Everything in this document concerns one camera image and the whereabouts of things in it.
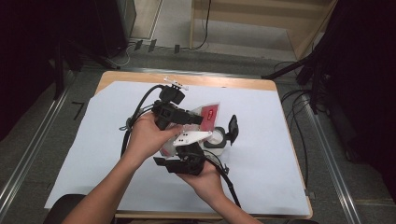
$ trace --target metal rail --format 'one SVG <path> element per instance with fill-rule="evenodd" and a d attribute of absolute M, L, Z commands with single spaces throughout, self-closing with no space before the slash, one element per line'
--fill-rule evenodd
<path fill-rule="evenodd" d="M 325 132 L 322 129 L 320 120 L 318 119 L 318 115 L 315 115 L 308 106 L 305 108 L 305 110 L 313 128 L 318 135 L 318 143 L 322 149 L 323 157 L 329 169 L 329 173 L 332 178 L 332 182 L 334 183 L 335 190 L 337 191 L 338 198 L 346 214 L 346 219 L 350 224 L 361 224 L 361 218 L 359 216 L 358 210 L 356 209 L 352 196 L 350 195 L 347 188 L 347 184 L 332 154 L 332 147 L 327 141 Z"/>
<path fill-rule="evenodd" d="M 58 100 L 52 102 L 46 116 L 44 117 L 43 121 L 41 121 L 41 124 L 36 130 L 30 144 L 25 149 L 25 152 L 23 153 L 20 162 L 18 163 L 8 182 L 5 184 L 1 191 L 0 223 L 3 222 L 8 208 L 10 207 L 12 201 L 17 195 L 17 192 L 20 189 L 24 178 L 26 177 L 30 167 L 35 160 L 36 155 L 38 154 L 38 151 L 40 150 L 44 140 L 46 139 L 47 133 L 49 132 L 53 121 L 55 121 L 59 111 L 62 108 L 62 105 L 64 104 L 64 100 L 67 96 L 69 88 L 75 79 L 74 76 L 70 76 L 70 74 L 71 71 L 68 74 L 68 76 L 71 78 L 70 84 L 64 88 L 64 91 L 58 98 Z"/>

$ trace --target white paper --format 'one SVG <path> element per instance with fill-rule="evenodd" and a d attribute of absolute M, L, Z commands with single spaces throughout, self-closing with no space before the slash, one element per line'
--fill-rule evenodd
<path fill-rule="evenodd" d="M 88 194 L 108 174 L 120 158 L 124 132 L 119 127 L 125 125 L 153 85 L 114 82 L 90 100 L 46 208 L 65 194 Z M 160 90 L 154 91 L 144 105 L 152 104 L 159 93 Z M 184 93 L 186 98 L 179 105 L 183 109 L 221 102 L 217 126 L 226 130 L 231 116 L 237 116 L 239 135 L 232 147 L 227 144 L 220 159 L 230 168 L 229 177 L 245 211 L 261 215 L 310 215 L 276 91 L 190 86 Z M 225 182 L 223 187 L 233 199 Z M 152 158 L 135 173 L 119 210 L 213 212 L 190 186 L 157 166 Z"/>

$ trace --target black cable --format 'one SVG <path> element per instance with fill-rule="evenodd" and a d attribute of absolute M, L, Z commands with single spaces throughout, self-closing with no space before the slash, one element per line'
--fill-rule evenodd
<path fill-rule="evenodd" d="M 151 108 L 152 108 L 152 106 L 148 107 L 147 109 L 145 109 L 141 113 L 139 113 L 136 117 L 136 120 L 138 120 L 142 115 L 146 114 L 146 112 L 148 112 Z"/>
<path fill-rule="evenodd" d="M 309 102 L 307 102 L 307 101 L 301 101 L 301 102 L 305 102 L 305 104 L 304 104 L 304 106 L 301 107 L 300 110 L 297 111 L 297 113 L 295 113 L 295 115 L 291 118 L 291 121 L 290 121 L 290 131 L 291 131 L 292 128 L 293 128 L 293 121 L 294 121 L 295 117 L 296 117 L 299 113 L 301 113 L 301 112 L 303 111 L 303 109 L 304 109 L 307 105 L 309 105 Z"/>
<path fill-rule="evenodd" d="M 123 50 L 128 49 L 129 47 L 135 45 L 135 42 L 129 42 L 129 44 L 132 43 L 132 45 L 127 45 L 125 48 L 120 49 L 115 55 L 109 57 L 108 59 L 114 59 L 115 57 L 117 57 Z"/>
<path fill-rule="evenodd" d="M 204 160 L 208 161 L 210 164 L 214 165 L 216 167 L 216 170 L 220 173 L 220 175 L 223 177 L 223 179 L 227 183 L 228 189 L 230 190 L 231 195 L 233 195 L 233 201 L 235 202 L 235 204 L 238 207 L 241 207 L 241 204 L 240 204 L 240 202 L 238 200 L 238 197 L 236 196 L 235 190 L 233 189 L 233 182 L 231 182 L 230 178 L 227 176 L 225 171 L 219 165 L 217 165 L 215 162 L 210 160 L 208 157 L 202 156 L 202 155 L 198 155 L 198 154 L 195 154 L 195 153 L 184 153 L 183 152 L 183 153 L 178 153 L 178 155 L 180 157 L 193 156 L 193 157 L 201 158 L 201 159 L 204 159 Z"/>
<path fill-rule="evenodd" d="M 307 100 L 304 100 L 304 101 L 301 101 L 300 103 L 306 103 L 304 106 L 303 106 L 303 108 L 306 106 L 306 105 L 308 105 L 309 103 L 307 102 Z M 289 112 L 289 114 L 286 116 L 286 121 L 288 121 L 289 120 L 289 116 L 291 115 L 291 112 L 293 112 L 292 110 Z"/>
<path fill-rule="evenodd" d="M 218 156 L 215 155 L 215 153 L 213 153 L 213 152 L 211 152 L 211 151 L 209 151 L 209 150 L 203 150 L 203 151 L 204 151 L 204 152 L 208 152 L 208 153 L 210 153 L 212 156 L 214 156 L 214 157 L 216 158 L 216 160 L 218 160 L 221 169 L 224 170 L 224 166 L 222 165 L 221 160 L 219 159 Z"/>
<path fill-rule="evenodd" d="M 276 72 L 276 68 L 277 68 L 279 65 L 281 65 L 282 63 L 295 63 L 295 62 L 281 62 L 281 63 L 277 63 L 276 65 L 274 65 L 274 73 Z M 293 70 L 293 72 L 294 72 L 294 74 L 295 74 L 296 76 L 298 76 L 298 74 L 297 74 L 297 72 L 296 72 L 295 69 Z"/>
<path fill-rule="evenodd" d="M 298 100 L 300 97 L 302 97 L 304 94 L 305 94 L 305 92 L 301 93 L 301 94 L 298 95 L 298 96 L 294 99 L 294 101 L 293 101 L 292 108 L 291 108 L 291 110 L 292 110 L 292 112 L 293 112 L 293 117 L 292 117 L 291 121 L 294 120 L 294 122 L 296 123 L 296 127 L 297 127 L 297 130 L 298 130 L 299 134 L 300 134 L 301 141 L 302 141 L 302 144 L 303 144 L 304 159 L 305 159 L 305 180 L 304 180 L 304 183 L 305 183 L 305 187 L 308 188 L 308 157 L 307 157 L 307 152 L 306 152 L 306 145 L 305 145 L 305 140 L 304 140 L 303 133 L 302 133 L 302 131 L 301 131 L 300 125 L 299 125 L 297 119 L 295 118 L 295 115 L 296 115 L 296 114 L 295 114 L 295 111 L 294 111 L 295 103 L 296 103 L 297 100 Z"/>
<path fill-rule="evenodd" d="M 121 155 L 123 154 L 123 152 L 126 149 L 126 146 L 128 145 L 128 141 L 129 141 L 129 136 L 131 134 L 132 131 L 132 126 L 134 126 L 134 123 L 136 122 L 136 120 L 143 114 L 141 113 L 139 116 L 137 116 L 137 114 L 139 113 L 140 107 L 142 106 L 143 103 L 145 103 L 146 99 L 149 97 L 149 95 L 156 89 L 162 89 L 163 85 L 155 85 L 153 87 L 151 87 L 151 89 L 149 89 L 146 94 L 143 96 L 143 98 L 140 100 L 139 105 L 136 107 L 136 110 L 134 111 L 134 114 L 127 119 L 126 121 L 126 132 L 122 141 L 122 148 L 121 148 Z"/>
<path fill-rule="evenodd" d="M 200 49 L 200 48 L 204 45 L 204 43 L 206 42 L 206 39 L 207 39 L 207 24 L 209 23 L 210 6 L 212 6 L 212 0 L 209 0 L 209 7 L 207 8 L 206 25 L 205 25 L 205 27 L 206 27 L 206 28 L 205 28 L 205 39 L 204 39 L 204 41 L 202 42 L 202 44 L 201 44 L 200 46 L 195 47 L 195 48 L 192 48 L 192 49 L 190 49 L 190 50 L 198 50 L 198 49 Z"/>
<path fill-rule="evenodd" d="M 300 91 L 305 92 L 305 93 L 311 92 L 311 90 L 295 90 L 295 91 L 286 92 L 285 95 L 283 95 L 282 98 L 280 99 L 280 103 L 283 104 L 283 102 L 284 102 L 286 99 L 288 99 L 288 98 L 291 97 L 293 94 L 295 94 L 295 93 L 297 93 L 297 92 L 300 92 Z"/>

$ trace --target red label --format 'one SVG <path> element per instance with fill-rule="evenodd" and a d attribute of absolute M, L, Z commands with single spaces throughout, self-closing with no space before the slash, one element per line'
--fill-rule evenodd
<path fill-rule="evenodd" d="M 207 120 L 211 120 L 213 116 L 213 110 L 209 110 L 209 112 L 207 113 Z"/>

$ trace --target hand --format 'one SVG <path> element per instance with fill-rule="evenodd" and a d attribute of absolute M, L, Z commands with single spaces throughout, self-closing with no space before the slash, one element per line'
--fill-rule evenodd
<path fill-rule="evenodd" d="M 212 204 L 219 197 L 225 197 L 220 174 L 208 161 L 205 161 L 204 169 L 199 175 L 178 174 L 178 176 L 192 186 L 195 193 L 208 204 Z"/>
<path fill-rule="evenodd" d="M 155 124 L 153 113 L 142 115 L 134 123 L 129 144 L 123 157 L 138 159 L 140 163 L 143 163 L 148 157 L 160 150 L 166 141 L 179 134 L 181 128 L 181 125 L 177 125 L 161 131 Z"/>

